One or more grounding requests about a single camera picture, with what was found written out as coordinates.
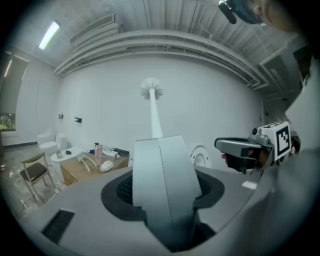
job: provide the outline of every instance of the white pole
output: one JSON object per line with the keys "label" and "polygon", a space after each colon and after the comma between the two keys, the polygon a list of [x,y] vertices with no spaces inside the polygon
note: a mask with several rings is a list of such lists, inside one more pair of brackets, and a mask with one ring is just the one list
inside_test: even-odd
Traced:
{"label": "white pole", "polygon": [[162,129],[160,125],[157,105],[156,105],[156,90],[154,88],[149,89],[150,94],[150,110],[151,110],[151,136],[152,139],[162,138]]}

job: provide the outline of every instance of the pink bottle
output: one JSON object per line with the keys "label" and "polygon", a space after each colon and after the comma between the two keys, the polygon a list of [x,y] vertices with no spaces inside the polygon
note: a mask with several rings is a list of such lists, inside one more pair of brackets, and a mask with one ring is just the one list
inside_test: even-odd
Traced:
{"label": "pink bottle", "polygon": [[94,143],[94,156],[97,166],[102,164],[102,146],[99,143]]}

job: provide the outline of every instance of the ceiling light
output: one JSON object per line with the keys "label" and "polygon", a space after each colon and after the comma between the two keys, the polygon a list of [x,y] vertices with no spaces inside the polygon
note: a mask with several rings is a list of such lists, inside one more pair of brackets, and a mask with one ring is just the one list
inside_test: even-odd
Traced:
{"label": "ceiling light", "polygon": [[5,73],[4,73],[4,77],[6,77],[6,75],[7,75],[8,71],[9,71],[9,68],[10,68],[11,62],[12,62],[12,59],[10,60],[10,62],[9,62],[9,64],[8,64],[8,66],[6,67],[6,71],[5,71]]}
{"label": "ceiling light", "polygon": [[50,25],[50,27],[46,31],[46,33],[45,33],[44,37],[42,38],[42,41],[39,45],[39,48],[41,50],[44,50],[46,48],[47,44],[49,43],[50,39],[54,36],[54,34],[58,30],[58,28],[59,28],[59,25],[55,22],[52,22],[52,24]]}

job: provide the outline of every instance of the white brush head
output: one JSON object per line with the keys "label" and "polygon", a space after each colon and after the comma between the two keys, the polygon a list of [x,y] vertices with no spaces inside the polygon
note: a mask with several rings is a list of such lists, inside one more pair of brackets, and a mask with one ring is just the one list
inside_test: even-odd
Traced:
{"label": "white brush head", "polygon": [[160,81],[154,77],[146,78],[143,80],[141,84],[141,95],[144,97],[145,100],[150,99],[149,89],[155,89],[155,98],[159,100],[160,96],[164,94],[164,90],[162,88],[162,84]]}

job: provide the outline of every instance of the toilet lid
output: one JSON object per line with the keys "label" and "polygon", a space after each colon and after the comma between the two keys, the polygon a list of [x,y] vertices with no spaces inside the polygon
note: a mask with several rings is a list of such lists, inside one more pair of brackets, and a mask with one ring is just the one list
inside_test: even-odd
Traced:
{"label": "toilet lid", "polygon": [[42,150],[50,150],[50,149],[57,148],[58,145],[54,141],[49,141],[49,142],[41,144],[39,147]]}
{"label": "toilet lid", "polygon": [[203,166],[207,168],[212,167],[211,159],[208,154],[208,151],[205,146],[203,145],[197,145],[191,155],[190,159],[192,164],[197,165],[197,166]]}

